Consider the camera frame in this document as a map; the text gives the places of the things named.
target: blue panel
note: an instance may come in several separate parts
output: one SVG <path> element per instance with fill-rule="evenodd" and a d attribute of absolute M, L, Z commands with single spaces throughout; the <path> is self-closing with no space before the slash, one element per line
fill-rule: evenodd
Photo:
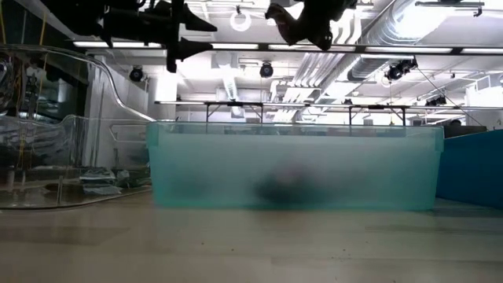
<path fill-rule="evenodd" d="M 503 208 L 502 143 L 502 130 L 446 139 L 437 196 Z"/>

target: teal plastic container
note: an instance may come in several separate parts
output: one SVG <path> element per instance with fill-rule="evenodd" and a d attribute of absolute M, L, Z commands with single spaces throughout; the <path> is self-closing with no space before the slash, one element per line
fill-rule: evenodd
<path fill-rule="evenodd" d="M 148 126 L 154 199 L 191 208 L 433 208 L 440 127 Z"/>

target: spotlight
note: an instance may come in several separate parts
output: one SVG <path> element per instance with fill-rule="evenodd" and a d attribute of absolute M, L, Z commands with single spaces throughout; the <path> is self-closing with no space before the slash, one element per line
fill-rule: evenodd
<path fill-rule="evenodd" d="M 260 68 L 260 76 L 264 79 L 272 77 L 274 74 L 273 66 L 269 62 L 263 62 L 262 67 Z"/>
<path fill-rule="evenodd" d="M 129 78 L 136 83 L 141 82 L 143 79 L 143 67 L 142 66 L 134 66 L 133 71 L 129 74 Z"/>
<path fill-rule="evenodd" d="M 446 105 L 447 100 L 445 96 L 440 96 L 436 97 L 434 99 L 431 99 L 430 101 L 426 101 L 426 105 L 424 106 L 440 106 L 440 105 Z"/>
<path fill-rule="evenodd" d="M 402 60 L 397 64 L 390 65 L 390 69 L 387 70 L 384 77 L 390 82 L 401 79 L 404 75 L 410 73 L 410 70 L 419 67 L 417 65 L 417 60 L 414 57 L 412 60 Z"/>
<path fill-rule="evenodd" d="M 437 98 L 437 104 L 438 105 L 446 105 L 447 104 L 446 97 L 445 96 L 441 96 L 441 97 Z"/>

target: floor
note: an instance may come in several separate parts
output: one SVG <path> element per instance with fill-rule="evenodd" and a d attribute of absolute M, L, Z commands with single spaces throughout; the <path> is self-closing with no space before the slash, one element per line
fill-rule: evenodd
<path fill-rule="evenodd" d="M 149 193 L 0 213 L 1 282 L 503 282 L 503 211 L 154 208 Z"/>

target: fluorescent light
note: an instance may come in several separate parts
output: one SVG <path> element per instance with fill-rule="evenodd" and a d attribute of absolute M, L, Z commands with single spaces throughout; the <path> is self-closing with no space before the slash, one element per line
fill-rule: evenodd
<path fill-rule="evenodd" d="M 461 51 L 464 54 L 503 54 L 503 48 L 465 48 Z"/>
<path fill-rule="evenodd" d="M 204 105 L 204 102 L 200 101 L 156 101 L 156 103 L 165 105 Z"/>
<path fill-rule="evenodd" d="M 329 51 L 353 52 L 356 49 L 354 46 L 332 46 Z"/>
<path fill-rule="evenodd" d="M 288 46 L 286 44 L 269 44 L 270 50 L 306 50 L 306 51 L 319 51 L 320 49 L 313 44 L 294 44 Z M 332 46 L 329 51 L 332 52 L 353 52 L 354 46 Z"/>
<path fill-rule="evenodd" d="M 212 43 L 215 50 L 257 50 L 258 44 L 250 43 Z"/>
<path fill-rule="evenodd" d="M 450 53 L 452 48 L 442 47 L 393 47 L 393 46 L 370 46 L 366 52 L 374 53 Z"/>
<path fill-rule="evenodd" d="M 370 9 L 374 9 L 374 4 L 360 4 L 360 5 L 356 5 L 356 10 L 358 11 L 365 11 L 365 10 L 370 10 Z"/>
<path fill-rule="evenodd" d="M 399 55 L 399 54 L 362 54 L 360 55 L 360 57 L 364 59 L 400 59 L 400 60 L 414 59 L 413 55 Z"/>
<path fill-rule="evenodd" d="M 292 46 L 288 46 L 286 44 L 269 44 L 270 50 L 313 50 L 313 45 L 303 45 L 303 44 L 294 44 Z"/>
<path fill-rule="evenodd" d="M 73 42 L 77 47 L 82 48 L 108 48 L 106 42 Z M 159 43 L 149 43 L 147 46 L 143 42 L 114 42 L 114 48 L 160 48 Z"/>
<path fill-rule="evenodd" d="M 349 108 L 351 105 L 311 105 L 311 107 L 328 107 L 328 108 Z"/>
<path fill-rule="evenodd" d="M 304 107 L 302 103 L 264 103 L 264 106 L 282 106 L 282 107 Z"/>

